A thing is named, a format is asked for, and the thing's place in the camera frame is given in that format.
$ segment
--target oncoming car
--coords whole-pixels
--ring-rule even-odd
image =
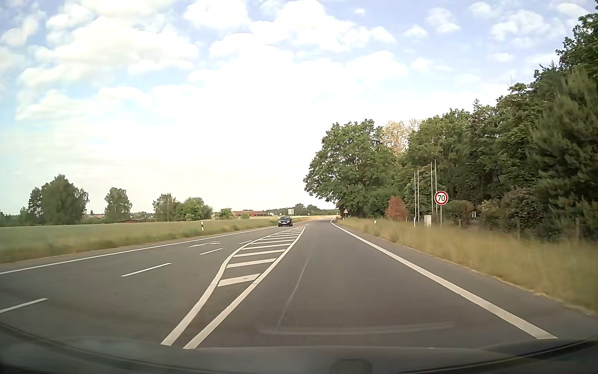
[[[292,217],[290,216],[283,216],[278,218],[278,227],[280,226],[291,226],[292,225]]]

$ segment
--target distant house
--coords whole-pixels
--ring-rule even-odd
[[[264,217],[264,216],[271,216],[271,214],[267,212],[262,212],[260,210],[237,210],[232,212],[236,217],[241,217],[242,214],[247,213],[250,217]]]

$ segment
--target road sign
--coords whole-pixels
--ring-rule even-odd
[[[449,201],[449,195],[444,191],[437,191],[434,200],[437,205],[445,205]]]

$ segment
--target road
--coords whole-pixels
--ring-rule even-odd
[[[2,265],[0,323],[186,349],[598,336],[596,317],[329,219]]]

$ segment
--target green field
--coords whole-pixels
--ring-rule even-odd
[[[0,264],[160,240],[220,234],[276,225],[277,220],[205,220],[137,224],[47,225],[0,228]]]
[[[598,313],[598,244],[517,240],[490,231],[349,217],[338,224]]]

